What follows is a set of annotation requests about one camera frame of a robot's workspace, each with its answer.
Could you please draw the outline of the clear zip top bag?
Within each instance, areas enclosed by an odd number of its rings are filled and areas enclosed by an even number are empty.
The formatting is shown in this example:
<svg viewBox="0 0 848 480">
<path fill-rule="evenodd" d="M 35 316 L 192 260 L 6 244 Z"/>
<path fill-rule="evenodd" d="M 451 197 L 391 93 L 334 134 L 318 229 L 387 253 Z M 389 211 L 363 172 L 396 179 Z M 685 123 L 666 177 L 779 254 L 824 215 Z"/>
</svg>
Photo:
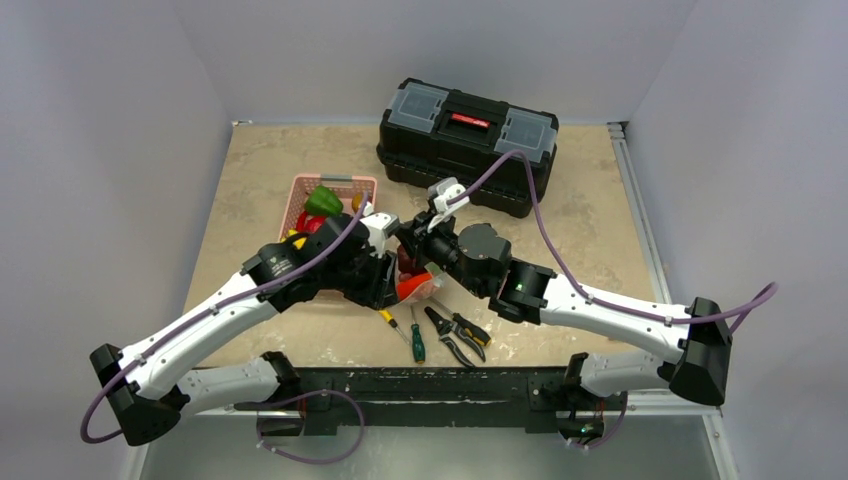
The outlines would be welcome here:
<svg viewBox="0 0 848 480">
<path fill-rule="evenodd" d="M 396 292 L 399 305 L 412 305 L 429 299 L 446 283 L 448 275 L 435 263 L 418 266 L 402 245 L 396 248 Z"/>
</svg>

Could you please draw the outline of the orange toy carrot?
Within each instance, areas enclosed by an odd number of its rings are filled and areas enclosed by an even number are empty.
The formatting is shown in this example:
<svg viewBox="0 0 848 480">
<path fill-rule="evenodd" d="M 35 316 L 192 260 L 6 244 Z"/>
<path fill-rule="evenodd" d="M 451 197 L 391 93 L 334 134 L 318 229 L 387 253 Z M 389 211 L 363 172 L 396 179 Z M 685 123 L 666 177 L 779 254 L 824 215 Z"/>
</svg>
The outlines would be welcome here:
<svg viewBox="0 0 848 480">
<path fill-rule="evenodd" d="M 426 300 L 440 289 L 438 278 L 430 273 L 411 276 L 397 284 L 399 305 L 409 305 Z"/>
</svg>

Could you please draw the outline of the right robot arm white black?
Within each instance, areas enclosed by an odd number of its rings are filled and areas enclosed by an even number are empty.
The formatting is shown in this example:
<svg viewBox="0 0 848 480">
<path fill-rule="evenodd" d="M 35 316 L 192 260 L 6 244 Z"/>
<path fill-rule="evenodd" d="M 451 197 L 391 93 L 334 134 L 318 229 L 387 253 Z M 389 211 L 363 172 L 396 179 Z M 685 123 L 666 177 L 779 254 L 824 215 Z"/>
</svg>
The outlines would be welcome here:
<svg viewBox="0 0 848 480">
<path fill-rule="evenodd" d="M 576 407 L 629 390 L 668 388 L 685 400 L 718 407 L 726 400 L 732 335 L 720 308 L 695 298 L 688 306 L 653 303 L 592 287 L 577 289 L 554 270 L 513 256 L 488 223 L 460 232 L 423 212 L 396 237 L 418 263 L 432 262 L 490 310 L 514 323 L 571 327 L 633 346 L 620 355 L 576 355 L 561 392 Z"/>
</svg>

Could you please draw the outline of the red toy pomegranate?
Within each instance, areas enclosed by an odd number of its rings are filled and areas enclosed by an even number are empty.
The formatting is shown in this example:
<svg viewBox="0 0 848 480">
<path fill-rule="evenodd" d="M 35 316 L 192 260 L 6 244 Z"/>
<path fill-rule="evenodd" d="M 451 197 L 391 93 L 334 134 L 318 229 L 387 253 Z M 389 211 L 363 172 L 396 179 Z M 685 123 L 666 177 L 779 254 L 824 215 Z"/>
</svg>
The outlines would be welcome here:
<svg viewBox="0 0 848 480">
<path fill-rule="evenodd" d="M 411 257 L 406 249 L 399 245 L 396 250 L 398 270 L 403 274 L 417 275 L 420 268 L 417 266 L 416 260 Z"/>
</svg>

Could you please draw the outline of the pink plastic basket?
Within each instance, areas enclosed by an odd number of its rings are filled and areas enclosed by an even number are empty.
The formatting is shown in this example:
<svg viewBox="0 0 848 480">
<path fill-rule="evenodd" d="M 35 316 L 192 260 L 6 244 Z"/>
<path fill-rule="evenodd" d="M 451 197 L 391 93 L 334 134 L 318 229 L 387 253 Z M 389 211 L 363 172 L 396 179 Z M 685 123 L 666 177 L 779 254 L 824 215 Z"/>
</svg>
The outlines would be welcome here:
<svg viewBox="0 0 848 480">
<path fill-rule="evenodd" d="M 341 174 L 317 174 L 301 173 L 294 177 L 290 194 L 283 210 L 283 217 L 279 227 L 278 239 L 284 240 L 291 230 L 296 230 L 298 220 L 304 211 L 303 205 L 307 201 L 314 188 L 323 185 L 341 201 L 343 212 L 353 215 L 352 200 L 363 192 L 369 194 L 369 201 L 377 205 L 378 181 L 375 177 L 362 175 Z"/>
</svg>

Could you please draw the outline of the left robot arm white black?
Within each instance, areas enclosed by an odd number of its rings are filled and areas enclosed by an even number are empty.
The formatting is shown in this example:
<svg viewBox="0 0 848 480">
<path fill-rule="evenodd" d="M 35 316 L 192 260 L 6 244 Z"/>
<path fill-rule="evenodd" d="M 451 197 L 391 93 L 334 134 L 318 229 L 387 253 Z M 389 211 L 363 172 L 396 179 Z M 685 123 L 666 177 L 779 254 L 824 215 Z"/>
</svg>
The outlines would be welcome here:
<svg viewBox="0 0 848 480">
<path fill-rule="evenodd" d="M 97 347 L 89 361 L 101 390 L 84 414 L 83 441 L 118 436 L 140 446 L 209 408 L 292 405 L 299 379 L 281 353 L 240 367 L 198 365 L 241 333 L 322 291 L 372 310 L 395 304 L 396 256 L 385 243 L 398 227 L 397 216 L 384 212 L 334 216 L 301 247 L 292 240 L 264 245 L 209 298 L 160 331 L 125 347 Z"/>
</svg>

